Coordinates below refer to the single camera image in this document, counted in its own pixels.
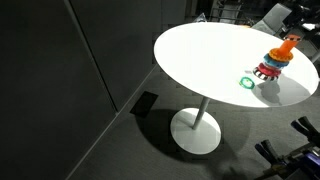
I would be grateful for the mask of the grey chair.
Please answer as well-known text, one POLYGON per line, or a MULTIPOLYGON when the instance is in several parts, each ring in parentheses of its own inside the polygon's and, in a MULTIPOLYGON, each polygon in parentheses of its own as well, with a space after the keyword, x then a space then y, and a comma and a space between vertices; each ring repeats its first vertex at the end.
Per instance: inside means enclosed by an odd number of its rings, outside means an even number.
POLYGON ((275 35, 281 28, 283 20, 292 12, 292 10, 281 3, 274 5, 268 13, 252 29, 264 33, 275 35))

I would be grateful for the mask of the white round pedestal table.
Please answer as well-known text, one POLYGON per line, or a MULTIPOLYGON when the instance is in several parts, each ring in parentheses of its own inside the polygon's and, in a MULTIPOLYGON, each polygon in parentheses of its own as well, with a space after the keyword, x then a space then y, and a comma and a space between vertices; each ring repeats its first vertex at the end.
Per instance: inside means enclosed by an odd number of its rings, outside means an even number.
POLYGON ((216 22, 188 23, 163 32, 154 44, 158 65, 174 81, 202 96, 198 108, 185 108, 173 116, 170 130, 175 142, 199 155, 218 147, 220 127, 206 112, 211 100, 268 108, 309 98, 318 88, 318 73, 296 48, 278 80, 263 81, 253 73, 269 50, 282 43, 259 30, 216 22))

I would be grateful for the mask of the black floor plate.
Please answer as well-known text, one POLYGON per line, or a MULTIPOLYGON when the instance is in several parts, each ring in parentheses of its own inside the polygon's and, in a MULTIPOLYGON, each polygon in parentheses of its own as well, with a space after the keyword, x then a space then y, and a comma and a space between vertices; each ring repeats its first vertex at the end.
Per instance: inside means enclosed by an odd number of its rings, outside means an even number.
POLYGON ((139 117, 146 117, 157 98, 156 94, 144 91, 130 110, 130 113, 139 117))

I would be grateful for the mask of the orange stacking rod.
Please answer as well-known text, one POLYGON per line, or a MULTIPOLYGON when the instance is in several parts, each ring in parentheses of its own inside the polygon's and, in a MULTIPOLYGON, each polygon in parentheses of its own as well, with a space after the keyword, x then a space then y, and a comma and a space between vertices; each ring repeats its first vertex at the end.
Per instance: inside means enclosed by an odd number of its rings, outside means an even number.
POLYGON ((291 50, 301 41, 301 37, 294 34, 289 34, 284 37, 284 41, 280 46, 278 52, 281 56, 288 55, 291 50))

